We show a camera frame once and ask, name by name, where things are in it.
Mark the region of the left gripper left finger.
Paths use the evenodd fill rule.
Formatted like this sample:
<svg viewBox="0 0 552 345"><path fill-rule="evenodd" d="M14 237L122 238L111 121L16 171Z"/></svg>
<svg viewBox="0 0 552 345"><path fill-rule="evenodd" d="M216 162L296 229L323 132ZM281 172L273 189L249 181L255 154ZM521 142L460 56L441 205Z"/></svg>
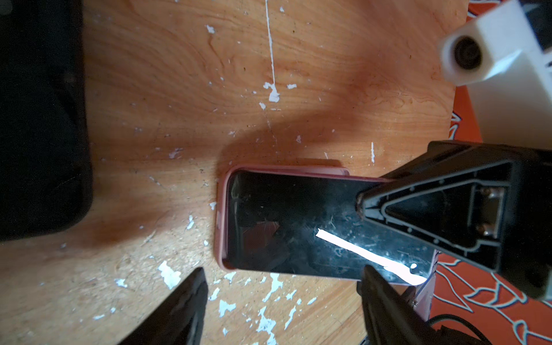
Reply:
<svg viewBox="0 0 552 345"><path fill-rule="evenodd" d="M208 283L199 267L121 344L200 344L208 301Z"/></svg>

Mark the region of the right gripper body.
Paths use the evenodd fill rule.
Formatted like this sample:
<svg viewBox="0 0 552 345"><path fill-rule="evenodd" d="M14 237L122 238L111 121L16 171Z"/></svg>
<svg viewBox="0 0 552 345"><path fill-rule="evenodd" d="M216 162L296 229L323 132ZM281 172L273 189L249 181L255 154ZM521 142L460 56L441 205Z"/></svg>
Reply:
<svg viewBox="0 0 552 345"><path fill-rule="evenodd" d="M507 215L514 216L511 242L517 266L488 270L504 277L536 300L551 299L551 151L511 145L433 141L428 166L441 162L517 163L517 197Z"/></svg>

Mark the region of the black smartphone picked up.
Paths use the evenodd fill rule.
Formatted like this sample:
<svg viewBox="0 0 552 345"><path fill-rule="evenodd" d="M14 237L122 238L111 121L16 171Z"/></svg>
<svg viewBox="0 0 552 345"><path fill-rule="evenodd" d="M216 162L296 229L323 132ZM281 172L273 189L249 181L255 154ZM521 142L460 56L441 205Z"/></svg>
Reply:
<svg viewBox="0 0 552 345"><path fill-rule="evenodd" d="M53 234L88 213L80 1L1 3L1 240Z"/></svg>

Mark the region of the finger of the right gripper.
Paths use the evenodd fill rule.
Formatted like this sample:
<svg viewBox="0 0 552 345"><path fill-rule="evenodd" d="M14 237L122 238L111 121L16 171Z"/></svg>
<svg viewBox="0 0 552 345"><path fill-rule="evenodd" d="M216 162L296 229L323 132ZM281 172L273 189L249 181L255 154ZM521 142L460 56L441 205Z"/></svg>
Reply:
<svg viewBox="0 0 552 345"><path fill-rule="evenodd" d="M441 162L402 178L358 188L359 217L487 270L511 270L517 163Z"/></svg>

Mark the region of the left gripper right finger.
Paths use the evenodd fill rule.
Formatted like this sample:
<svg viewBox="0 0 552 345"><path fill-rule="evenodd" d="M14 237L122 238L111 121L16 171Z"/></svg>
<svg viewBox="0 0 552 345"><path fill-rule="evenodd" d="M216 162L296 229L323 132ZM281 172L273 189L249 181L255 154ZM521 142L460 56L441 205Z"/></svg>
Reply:
<svg viewBox="0 0 552 345"><path fill-rule="evenodd" d="M360 282L368 344L456 344L452 331L432 329L372 266Z"/></svg>

